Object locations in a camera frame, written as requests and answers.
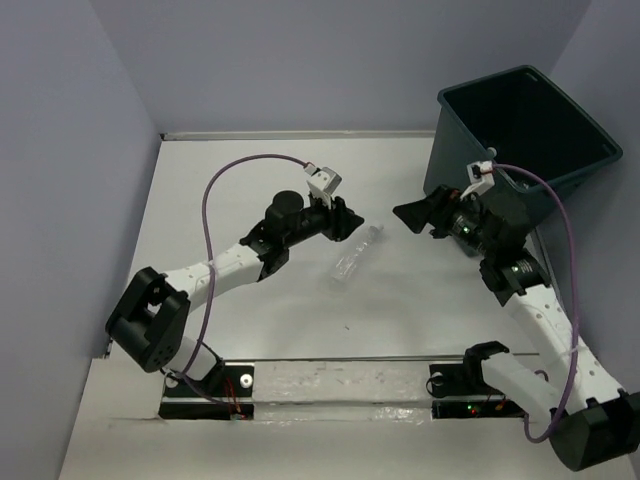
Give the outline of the clear crushed bottle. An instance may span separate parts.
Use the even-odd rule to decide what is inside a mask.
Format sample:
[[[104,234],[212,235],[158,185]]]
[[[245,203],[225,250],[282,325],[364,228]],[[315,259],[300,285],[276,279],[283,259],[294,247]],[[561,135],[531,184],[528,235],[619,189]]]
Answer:
[[[330,291],[341,291],[349,284],[384,239],[384,230],[382,223],[369,224],[361,227],[349,238],[347,246],[329,270],[327,285]]]

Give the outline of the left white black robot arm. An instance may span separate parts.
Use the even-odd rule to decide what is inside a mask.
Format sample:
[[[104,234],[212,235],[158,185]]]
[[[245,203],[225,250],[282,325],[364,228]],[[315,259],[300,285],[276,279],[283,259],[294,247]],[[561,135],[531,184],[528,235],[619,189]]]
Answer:
[[[186,336],[189,314],[274,275],[293,246],[318,234],[342,242],[363,223],[340,197],[323,201],[281,191],[264,218],[213,259],[166,273],[139,270],[109,316],[106,333],[143,371],[168,371],[198,394],[209,395],[220,386],[224,361],[202,340]]]

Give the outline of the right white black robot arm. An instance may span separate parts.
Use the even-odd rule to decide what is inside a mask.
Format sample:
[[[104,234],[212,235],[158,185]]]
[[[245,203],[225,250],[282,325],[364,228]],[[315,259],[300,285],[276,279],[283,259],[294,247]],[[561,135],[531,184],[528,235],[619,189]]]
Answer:
[[[638,449],[639,396],[627,392],[575,334],[547,271],[525,247],[530,223],[517,197],[464,195],[441,185],[393,212],[414,233],[451,237],[480,254],[485,286],[540,356],[543,368],[535,373],[498,341],[476,344],[460,368],[468,390],[490,388],[516,403],[527,439],[549,442],[572,471]]]

